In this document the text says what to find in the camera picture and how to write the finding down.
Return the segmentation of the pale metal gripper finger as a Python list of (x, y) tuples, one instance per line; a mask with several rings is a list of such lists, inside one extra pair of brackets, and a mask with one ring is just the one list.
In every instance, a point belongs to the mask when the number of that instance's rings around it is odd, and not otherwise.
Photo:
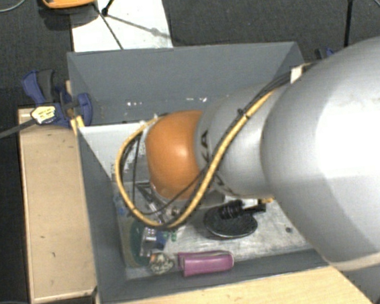
[(141, 257), (150, 257), (154, 251), (164, 249), (163, 233), (153, 228), (144, 228), (140, 241)]

